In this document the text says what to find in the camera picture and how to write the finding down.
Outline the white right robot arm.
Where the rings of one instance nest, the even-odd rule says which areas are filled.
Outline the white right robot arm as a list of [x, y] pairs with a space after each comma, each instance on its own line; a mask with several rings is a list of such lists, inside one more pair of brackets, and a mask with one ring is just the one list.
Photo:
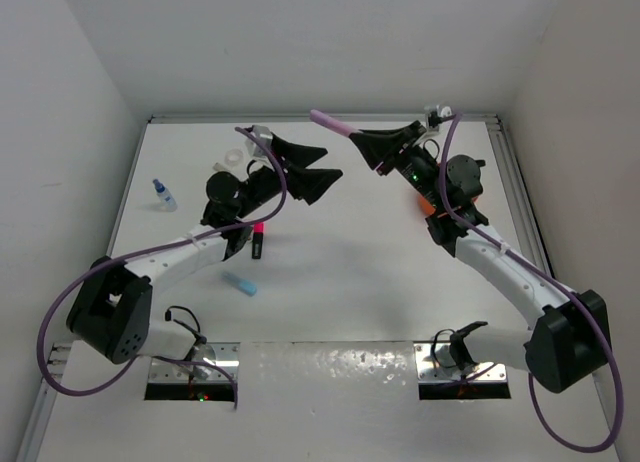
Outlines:
[[186, 360], [205, 342], [200, 331], [178, 321], [156, 321], [153, 303], [182, 280], [240, 252], [251, 235], [248, 216], [274, 197], [317, 202], [343, 175], [315, 167], [327, 150], [287, 142], [276, 135], [251, 136], [269, 166], [241, 180], [228, 171], [210, 176], [199, 224], [157, 251], [123, 260], [94, 262], [66, 319], [72, 334], [115, 365], [137, 356]]

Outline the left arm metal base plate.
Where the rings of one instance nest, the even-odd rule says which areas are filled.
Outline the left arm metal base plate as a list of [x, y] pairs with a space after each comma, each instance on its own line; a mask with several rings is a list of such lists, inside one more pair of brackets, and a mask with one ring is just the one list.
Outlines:
[[239, 343], [208, 343], [193, 349], [187, 361], [151, 361], [149, 380], [158, 383], [223, 384], [235, 381], [239, 373]]

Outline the purple translucent highlighter pen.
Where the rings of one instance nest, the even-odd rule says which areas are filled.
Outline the purple translucent highlighter pen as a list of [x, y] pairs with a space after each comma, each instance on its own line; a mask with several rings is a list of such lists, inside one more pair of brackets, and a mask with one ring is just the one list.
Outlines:
[[321, 127], [324, 127], [325, 129], [328, 129], [342, 137], [349, 138], [352, 134], [360, 133], [359, 129], [356, 129], [349, 124], [317, 109], [312, 109], [309, 116], [310, 120], [315, 124], [320, 125]]

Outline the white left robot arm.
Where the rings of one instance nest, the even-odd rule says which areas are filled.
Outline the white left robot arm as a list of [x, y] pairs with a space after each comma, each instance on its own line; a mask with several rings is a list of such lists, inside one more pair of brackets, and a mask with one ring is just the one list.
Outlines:
[[484, 161], [434, 158], [414, 122], [394, 130], [355, 130], [349, 139], [379, 175], [399, 173], [430, 205], [426, 223], [434, 243], [479, 273], [524, 318], [524, 331], [493, 329], [477, 321], [452, 331], [433, 356], [460, 374], [483, 361], [523, 370], [542, 387], [561, 393], [608, 363], [612, 354], [607, 308], [596, 292], [578, 293], [512, 249], [476, 206]]

